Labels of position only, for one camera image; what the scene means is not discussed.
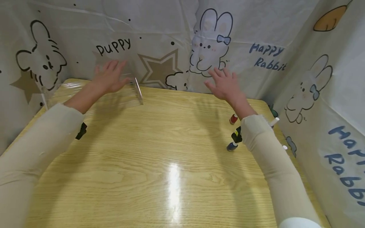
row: left hand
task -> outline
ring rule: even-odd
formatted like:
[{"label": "left hand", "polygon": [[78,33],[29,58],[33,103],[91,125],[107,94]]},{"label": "left hand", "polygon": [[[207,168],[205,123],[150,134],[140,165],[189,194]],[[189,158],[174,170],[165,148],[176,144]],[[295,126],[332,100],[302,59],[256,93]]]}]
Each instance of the left hand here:
[{"label": "left hand", "polygon": [[100,71],[98,65],[95,66],[95,76],[92,80],[92,83],[101,89],[103,94],[119,91],[130,81],[130,78],[125,78],[122,81],[119,80],[119,76],[122,73],[126,63],[126,60],[123,62],[112,60],[104,64],[102,71]]}]

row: black clip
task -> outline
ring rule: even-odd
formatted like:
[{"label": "black clip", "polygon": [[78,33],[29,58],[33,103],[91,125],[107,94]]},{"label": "black clip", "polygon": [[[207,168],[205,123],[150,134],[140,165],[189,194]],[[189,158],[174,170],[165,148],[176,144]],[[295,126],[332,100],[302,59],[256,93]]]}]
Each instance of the black clip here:
[{"label": "black clip", "polygon": [[86,133],[86,128],[88,126],[83,122],[82,125],[81,125],[81,129],[80,129],[80,132],[76,135],[76,138],[77,140],[80,140],[81,137]]},{"label": "black clip", "polygon": [[241,127],[238,127],[231,137],[235,143],[242,142]]}]

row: puppy illustration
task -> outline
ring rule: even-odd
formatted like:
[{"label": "puppy illustration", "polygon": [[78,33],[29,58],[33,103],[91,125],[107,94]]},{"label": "puppy illustration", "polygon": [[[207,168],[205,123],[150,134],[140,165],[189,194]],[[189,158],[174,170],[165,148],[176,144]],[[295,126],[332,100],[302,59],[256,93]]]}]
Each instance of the puppy illustration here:
[{"label": "puppy illustration", "polygon": [[220,59],[228,52],[232,25],[231,13],[224,12],[218,17],[215,9],[204,11],[199,30],[196,29],[192,40],[190,72],[210,77],[209,70],[214,67],[223,69],[226,66]]},{"label": "puppy illustration", "polygon": [[327,66],[328,55],[322,55],[307,72],[308,77],[300,83],[300,89],[288,101],[285,109],[291,123],[300,124],[303,120],[302,110],[309,110],[319,98],[321,90],[332,77],[332,66]]},{"label": "puppy illustration", "polygon": [[39,87],[44,86],[51,91],[67,62],[43,22],[34,20],[30,23],[30,28],[34,47],[30,50],[19,50],[16,53],[16,63],[22,71],[30,71],[30,77],[34,78]]}]

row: brown star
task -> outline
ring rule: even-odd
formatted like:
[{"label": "brown star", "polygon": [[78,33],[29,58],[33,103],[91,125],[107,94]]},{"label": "brown star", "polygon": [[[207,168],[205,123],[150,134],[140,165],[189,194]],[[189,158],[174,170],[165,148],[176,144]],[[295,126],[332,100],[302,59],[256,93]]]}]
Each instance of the brown star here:
[{"label": "brown star", "polygon": [[147,70],[139,82],[141,85],[158,84],[161,88],[167,88],[166,77],[176,72],[182,72],[177,68],[178,49],[160,59],[140,54],[138,56]]},{"label": "brown star", "polygon": [[32,95],[34,93],[40,94],[41,91],[38,88],[37,84],[35,83],[35,79],[31,76],[30,71],[21,71],[20,72],[20,78],[10,84],[11,86],[17,87],[19,89],[22,89],[25,94],[25,98],[27,100],[27,103],[29,104],[30,100],[32,99]]}]

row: printed backdrop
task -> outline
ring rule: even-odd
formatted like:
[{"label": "printed backdrop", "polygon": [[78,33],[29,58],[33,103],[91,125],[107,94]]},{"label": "printed backdrop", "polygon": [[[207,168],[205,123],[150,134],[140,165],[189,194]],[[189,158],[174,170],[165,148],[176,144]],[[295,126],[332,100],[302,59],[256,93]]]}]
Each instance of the printed backdrop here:
[{"label": "printed backdrop", "polygon": [[331,225],[365,222],[365,2],[3,0],[0,154],[65,79],[127,59],[141,86],[209,91],[229,67],[265,100]]}]

